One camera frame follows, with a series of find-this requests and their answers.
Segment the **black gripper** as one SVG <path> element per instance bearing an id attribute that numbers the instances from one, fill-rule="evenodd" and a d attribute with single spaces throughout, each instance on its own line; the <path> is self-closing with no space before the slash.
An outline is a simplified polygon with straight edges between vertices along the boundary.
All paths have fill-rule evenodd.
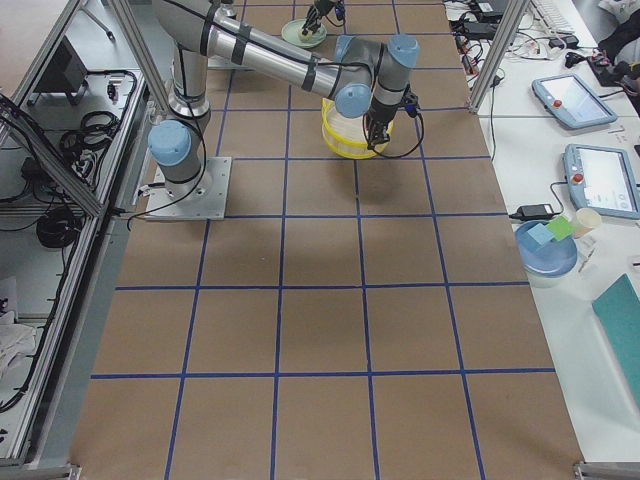
<path id="1" fill-rule="evenodd" d="M 329 23 L 336 27 L 343 26 L 346 21 L 346 9 L 342 0 L 314 0 L 300 31 L 306 29 L 316 34 L 322 26 L 322 19 L 328 17 L 331 12 L 335 13 L 336 21 L 330 20 Z"/>
<path id="2" fill-rule="evenodd" d="M 388 90 L 380 85 L 376 87 L 369 109 L 363 117 L 364 134 L 369 150 L 376 150 L 390 140 L 388 128 L 400 108 L 411 118 L 417 116 L 419 99 L 409 86 L 398 91 Z"/>

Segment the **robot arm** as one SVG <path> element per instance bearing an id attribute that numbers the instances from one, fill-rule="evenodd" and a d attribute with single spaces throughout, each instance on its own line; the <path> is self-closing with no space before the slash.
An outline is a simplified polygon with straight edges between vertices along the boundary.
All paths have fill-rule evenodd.
<path id="1" fill-rule="evenodd" d="M 315 0 L 309 7 L 300 33 L 303 38 L 310 37 L 318 32 L 323 18 L 328 17 L 331 12 L 335 13 L 336 21 L 329 23 L 336 27 L 345 25 L 346 8 L 342 0 Z"/>
<path id="2" fill-rule="evenodd" d="M 189 120 L 209 118 L 208 60 L 220 56 L 333 101 L 346 118 L 361 118 L 368 149 L 389 140 L 399 109 L 418 116 L 410 75 L 420 47 L 411 36 L 387 42 L 342 35 L 328 60 L 227 16 L 218 2 L 156 1 L 154 14 L 175 45 L 168 95 L 172 113 Z"/>

